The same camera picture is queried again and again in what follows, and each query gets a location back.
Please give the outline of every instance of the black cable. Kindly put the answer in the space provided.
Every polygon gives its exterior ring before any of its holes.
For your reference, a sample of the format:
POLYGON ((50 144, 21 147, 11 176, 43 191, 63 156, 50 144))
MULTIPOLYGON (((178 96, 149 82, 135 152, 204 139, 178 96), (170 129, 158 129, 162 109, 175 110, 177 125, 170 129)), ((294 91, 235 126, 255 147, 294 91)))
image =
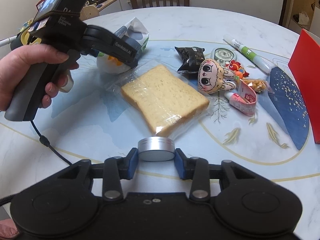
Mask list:
POLYGON ((70 161, 68 161, 65 157, 63 157, 60 153, 58 153, 51 145, 50 145, 50 142, 49 140, 47 139, 46 136, 42 135, 39 130, 37 129, 37 127, 35 126, 34 122, 33 121, 30 121, 33 128, 35 129, 36 133, 39 135, 39 141, 44 145, 44 146, 47 146, 49 147, 50 150, 53 151, 53 153, 55 155, 57 155, 60 159, 62 159, 65 163, 67 163, 68 165, 72 165, 72 163, 70 161))
POLYGON ((0 207, 2 207, 4 204, 7 204, 7 203, 11 202, 11 200, 13 199, 13 197, 15 195, 16 194, 13 194, 13 195, 10 195, 10 196, 7 196, 7 197, 4 197, 4 198, 0 199, 0 207))

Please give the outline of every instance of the plastic bag on shelf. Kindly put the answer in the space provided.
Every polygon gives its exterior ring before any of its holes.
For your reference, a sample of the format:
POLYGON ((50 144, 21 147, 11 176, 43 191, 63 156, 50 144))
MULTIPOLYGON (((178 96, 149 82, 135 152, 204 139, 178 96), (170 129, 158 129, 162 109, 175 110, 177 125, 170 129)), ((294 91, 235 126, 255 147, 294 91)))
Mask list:
POLYGON ((148 136, 177 138, 195 121, 207 114, 209 96, 170 67, 151 60, 122 74, 107 88, 130 107, 132 122, 147 126, 148 136), (137 110, 143 119, 136 118, 137 110))
POLYGON ((299 24, 308 25, 309 24, 309 16, 305 11, 301 11, 299 13, 299 24))

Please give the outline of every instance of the plush toy keychain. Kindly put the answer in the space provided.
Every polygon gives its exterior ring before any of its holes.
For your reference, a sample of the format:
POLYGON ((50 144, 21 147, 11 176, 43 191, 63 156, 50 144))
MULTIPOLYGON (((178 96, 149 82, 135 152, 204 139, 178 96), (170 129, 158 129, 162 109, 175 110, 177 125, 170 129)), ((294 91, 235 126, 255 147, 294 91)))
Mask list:
POLYGON ((219 90, 233 90, 236 84, 226 79, 235 79, 235 73, 228 68, 223 68, 212 58, 205 59, 198 72, 198 87, 207 94, 219 90))
POLYGON ((239 62, 231 60, 229 64, 226 65, 229 69, 233 70, 240 79, 249 76, 249 73, 241 66, 239 62))

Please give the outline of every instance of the marble pattern tabletop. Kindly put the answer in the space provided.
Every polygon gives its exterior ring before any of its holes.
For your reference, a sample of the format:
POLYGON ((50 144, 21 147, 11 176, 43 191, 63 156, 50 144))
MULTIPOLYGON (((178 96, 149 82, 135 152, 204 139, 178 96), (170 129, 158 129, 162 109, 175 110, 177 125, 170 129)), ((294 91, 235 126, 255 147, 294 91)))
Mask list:
MULTIPOLYGON (((228 33, 249 48, 290 58, 299 38, 298 34, 265 20, 208 8, 144 8, 104 15, 87 20, 86 23, 99 25, 114 32, 134 17, 145 25, 150 33, 150 41, 202 41, 225 44, 223 35, 228 33)), ((4 123, 1 117, 0 197, 17 193, 66 167, 65 163, 38 142, 36 136, 26 136, 7 122, 4 123)), ((76 153, 72 155, 65 153, 64 155, 71 162, 83 158, 76 153)), ((150 163, 149 170, 152 170, 152 165, 154 164, 150 163)), ((142 170, 140 169, 133 181, 123 182, 124 192, 188 192, 190 190, 190 182, 180 181, 176 176, 160 176, 158 173, 142 170)), ((320 173, 311 177, 300 176, 276 182, 294 192, 303 204, 303 214, 295 233, 303 240, 318 240, 320 238, 318 226, 320 223, 320 173)), ((212 192, 217 194, 220 190, 219 184, 211 185, 212 192)), ((101 181, 95 181, 93 192, 97 195, 101 194, 101 181)))

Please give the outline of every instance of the round black disc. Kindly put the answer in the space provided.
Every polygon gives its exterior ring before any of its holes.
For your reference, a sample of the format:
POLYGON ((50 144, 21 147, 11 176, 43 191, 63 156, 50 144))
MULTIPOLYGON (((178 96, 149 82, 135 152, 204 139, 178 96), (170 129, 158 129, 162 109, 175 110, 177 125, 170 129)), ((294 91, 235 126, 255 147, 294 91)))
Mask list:
POLYGON ((18 228, 38 236, 64 236, 80 230, 97 212, 96 197, 81 184, 59 180, 32 186, 11 202, 18 228))
POLYGON ((302 205, 296 195, 272 182, 239 180, 223 190, 214 208, 231 228, 257 236, 278 235, 297 225, 302 205))

